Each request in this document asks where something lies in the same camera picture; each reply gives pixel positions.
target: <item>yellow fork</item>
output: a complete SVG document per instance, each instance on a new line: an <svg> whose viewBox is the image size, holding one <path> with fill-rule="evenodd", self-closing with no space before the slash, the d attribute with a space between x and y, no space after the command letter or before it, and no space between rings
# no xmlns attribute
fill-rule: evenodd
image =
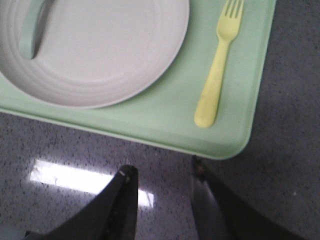
<svg viewBox="0 0 320 240"><path fill-rule="evenodd" d="M219 44L194 114L200 128L210 127L216 119L229 45L238 35L243 8L244 0L227 0L221 13L216 28Z"/></svg>

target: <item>green tray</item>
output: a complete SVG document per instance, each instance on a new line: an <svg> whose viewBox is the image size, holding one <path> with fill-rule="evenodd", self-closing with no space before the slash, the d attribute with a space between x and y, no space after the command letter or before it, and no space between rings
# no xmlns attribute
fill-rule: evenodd
<svg viewBox="0 0 320 240"><path fill-rule="evenodd" d="M231 44L215 124L201 129L194 112L218 39L225 0L190 0L182 48L152 86L122 103L67 109L41 103L0 76L0 111L126 140L228 159L246 146L258 97L276 0L246 0L238 37Z"/></svg>

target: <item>green utensil handle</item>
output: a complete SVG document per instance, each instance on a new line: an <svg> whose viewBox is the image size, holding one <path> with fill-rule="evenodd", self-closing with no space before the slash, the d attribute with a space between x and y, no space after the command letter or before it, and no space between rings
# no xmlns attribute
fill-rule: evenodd
<svg viewBox="0 0 320 240"><path fill-rule="evenodd" d="M19 51L26 59L32 59L35 55L37 23L45 1L46 0L31 0L22 24Z"/></svg>

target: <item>white plate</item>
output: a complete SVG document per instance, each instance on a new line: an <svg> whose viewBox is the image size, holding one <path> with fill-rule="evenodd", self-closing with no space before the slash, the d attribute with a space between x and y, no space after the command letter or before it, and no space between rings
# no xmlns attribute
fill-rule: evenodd
<svg viewBox="0 0 320 240"><path fill-rule="evenodd" d="M147 88L174 60L189 19L189 0L51 2L27 60L18 45L30 0L0 1L0 71L28 95L65 107L108 106Z"/></svg>

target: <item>plastic fork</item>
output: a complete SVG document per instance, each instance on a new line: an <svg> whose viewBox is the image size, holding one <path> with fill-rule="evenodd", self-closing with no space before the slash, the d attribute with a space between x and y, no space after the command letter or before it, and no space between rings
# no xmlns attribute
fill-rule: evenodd
<svg viewBox="0 0 320 240"><path fill-rule="evenodd" d="M243 8L244 0L227 0L218 21L218 47L194 114L194 122L200 128L215 122L228 50L238 35Z"/></svg>

